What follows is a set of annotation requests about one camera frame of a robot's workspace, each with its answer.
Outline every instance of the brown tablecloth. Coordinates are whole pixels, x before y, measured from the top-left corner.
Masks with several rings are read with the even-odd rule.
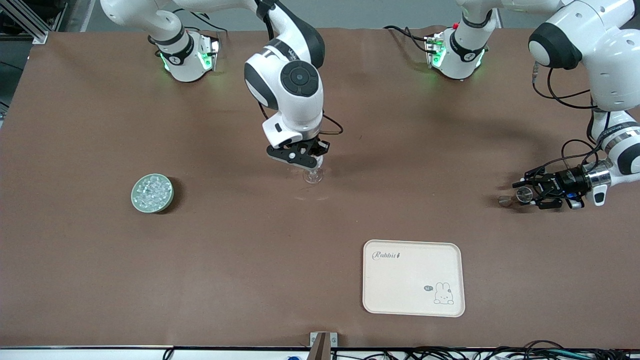
[[[0,345],[297,345],[337,331],[350,347],[640,347],[640,184],[602,208],[498,207],[589,119],[531,90],[530,32],[496,31],[459,82],[397,34],[322,30],[325,110],[346,130],[326,137],[316,186],[265,154],[243,81],[265,33],[223,37],[219,72],[195,83],[174,81],[143,33],[51,34],[0,130]],[[586,77],[554,82],[568,93]],[[130,203],[152,172],[177,186],[165,215]],[[366,312],[374,238],[459,246],[464,315]]]

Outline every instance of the green led light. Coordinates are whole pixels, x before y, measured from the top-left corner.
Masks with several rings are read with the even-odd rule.
[[[444,56],[447,54],[447,49],[444,46],[440,47],[440,50],[433,55],[433,66],[435,67],[440,67],[440,65],[442,64],[442,59],[444,59]]]
[[[484,55],[484,50],[478,55],[478,61],[476,62],[476,67],[480,66],[480,62],[482,61],[482,56]]]
[[[168,72],[171,72],[171,70],[169,70],[169,65],[166,64],[166,60],[164,59],[164,56],[162,54],[160,54],[160,59],[162,59],[162,62],[164,63],[164,69]]]
[[[213,66],[211,65],[211,56],[207,54],[202,54],[202,53],[198,53],[198,54],[200,55],[199,59],[200,59],[200,62],[202,63],[202,67],[205,70],[211,69],[211,67]]]

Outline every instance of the rabbit logo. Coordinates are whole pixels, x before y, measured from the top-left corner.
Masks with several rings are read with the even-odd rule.
[[[434,304],[453,305],[453,294],[451,293],[451,285],[448,282],[439,282],[436,284],[436,299]]]

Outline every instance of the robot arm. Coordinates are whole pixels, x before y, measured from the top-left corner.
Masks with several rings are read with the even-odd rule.
[[[430,66],[452,79],[465,79],[480,66],[486,42],[497,27],[494,8],[527,13],[554,13],[572,0],[456,0],[462,21],[427,38]]]
[[[149,34],[160,50],[165,69],[178,81],[191,82],[212,70],[217,43],[195,31],[186,31],[172,12],[161,10],[169,0],[101,0],[104,13],[121,26]]]
[[[640,105],[640,31],[619,29],[636,6],[632,0],[576,0],[530,36],[538,63],[554,69],[584,64],[595,106],[589,132],[607,158],[552,174],[544,167],[525,173],[513,185],[522,204],[559,208],[565,200],[576,209],[586,197],[601,206],[610,187],[640,179],[640,126],[626,112]]]
[[[279,35],[247,60],[244,80],[256,100],[276,110],[262,124],[271,144],[267,154],[313,170],[329,149],[329,143],[318,138],[324,91],[317,68],[324,62],[324,42],[282,3],[264,1],[260,6],[258,16],[268,15]]]
[[[101,0],[115,23],[145,30],[158,46],[165,68],[179,81],[195,81],[212,69],[217,44],[186,31],[178,17],[161,10],[169,0]],[[174,0],[192,12],[245,8],[273,23],[278,36],[244,65],[244,80],[263,106],[276,110],[262,128],[270,157],[315,170],[329,143],[318,138],[324,92],[317,68],[324,62],[324,41],[278,0]]]

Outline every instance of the round container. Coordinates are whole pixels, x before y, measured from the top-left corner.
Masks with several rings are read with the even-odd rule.
[[[162,174],[143,176],[131,190],[131,204],[143,213],[157,213],[166,209],[173,200],[173,185]]]

